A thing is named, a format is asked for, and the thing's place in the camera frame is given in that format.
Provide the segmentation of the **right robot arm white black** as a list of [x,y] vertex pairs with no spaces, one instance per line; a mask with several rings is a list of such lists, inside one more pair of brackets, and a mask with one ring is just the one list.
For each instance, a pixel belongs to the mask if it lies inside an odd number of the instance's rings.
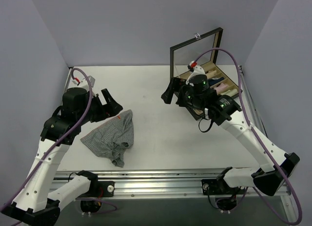
[[273,196],[284,183],[283,176],[290,177],[299,163],[295,153],[286,153],[247,122],[242,108],[230,96],[218,95],[209,88],[206,75],[195,75],[188,81],[172,77],[161,98],[170,104],[174,94],[178,96],[178,106],[203,111],[204,119],[232,134],[258,163],[257,167],[228,167],[222,171],[216,181],[220,192],[256,187],[265,195]]

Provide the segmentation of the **grey striped underwear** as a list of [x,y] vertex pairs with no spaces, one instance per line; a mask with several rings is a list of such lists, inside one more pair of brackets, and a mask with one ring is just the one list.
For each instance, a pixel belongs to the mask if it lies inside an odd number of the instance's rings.
[[107,158],[114,166],[124,167],[124,153],[134,144],[132,110],[121,112],[80,141],[97,157]]

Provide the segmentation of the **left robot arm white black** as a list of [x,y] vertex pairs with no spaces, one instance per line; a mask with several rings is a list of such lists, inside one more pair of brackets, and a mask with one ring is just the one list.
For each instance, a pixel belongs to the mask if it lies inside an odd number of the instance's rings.
[[116,116],[123,109],[107,89],[101,92],[105,105],[101,104],[98,95],[90,95],[85,88],[69,88],[63,94],[62,105],[44,123],[28,182],[17,196],[4,204],[0,210],[2,214],[30,226],[53,226],[60,212],[76,198],[93,197],[93,205],[98,206],[97,199],[107,188],[99,183],[97,174],[90,171],[78,172],[53,192],[50,187],[62,158],[81,132],[81,125],[76,122],[83,113],[87,111],[81,124],[86,124]]

